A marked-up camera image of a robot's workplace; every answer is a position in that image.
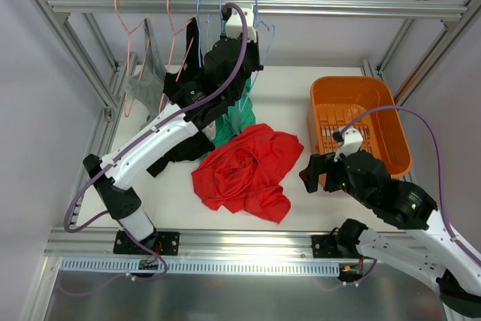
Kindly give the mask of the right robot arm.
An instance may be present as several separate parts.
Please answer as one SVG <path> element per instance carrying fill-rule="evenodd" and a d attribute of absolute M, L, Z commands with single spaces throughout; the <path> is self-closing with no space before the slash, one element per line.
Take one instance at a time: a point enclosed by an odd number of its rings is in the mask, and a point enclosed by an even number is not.
<path fill-rule="evenodd" d="M 319 177 L 325 176 L 324 191 L 345 192 L 426 248 L 420 253 L 347 219 L 334 237 L 342 257 L 386 263 L 430 287 L 456 313 L 480 316 L 480 266 L 448 233 L 437 202 L 420 186 L 392 178 L 384 162 L 364 150 L 340 159 L 333 153 L 313 154 L 299 176 L 308 193 L 316 192 Z"/>

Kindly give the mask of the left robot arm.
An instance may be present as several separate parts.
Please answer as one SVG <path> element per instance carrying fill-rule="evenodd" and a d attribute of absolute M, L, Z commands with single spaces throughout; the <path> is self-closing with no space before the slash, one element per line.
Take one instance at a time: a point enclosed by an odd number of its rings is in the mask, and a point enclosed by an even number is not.
<path fill-rule="evenodd" d="M 242 98 L 251 74 L 262 69 L 256 35 L 223 35 L 204 56 L 202 68 L 179 80 L 166 79 L 169 101 L 157 118 L 117 151 L 83 160 L 107 213 L 131 236 L 138 253 L 154 250 L 156 229 L 132 188 L 137 177 L 168 152 L 206 139 L 205 129 Z"/>

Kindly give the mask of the red tank top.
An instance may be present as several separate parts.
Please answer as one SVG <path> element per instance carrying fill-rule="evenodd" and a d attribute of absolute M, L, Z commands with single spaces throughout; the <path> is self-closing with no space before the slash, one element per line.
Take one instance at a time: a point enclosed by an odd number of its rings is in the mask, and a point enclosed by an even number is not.
<path fill-rule="evenodd" d="M 194 193 L 211 210 L 245 211 L 279 224 L 291 209 L 280 183 L 303 151 L 295 135 L 264 123 L 248 126 L 192 172 Z"/>

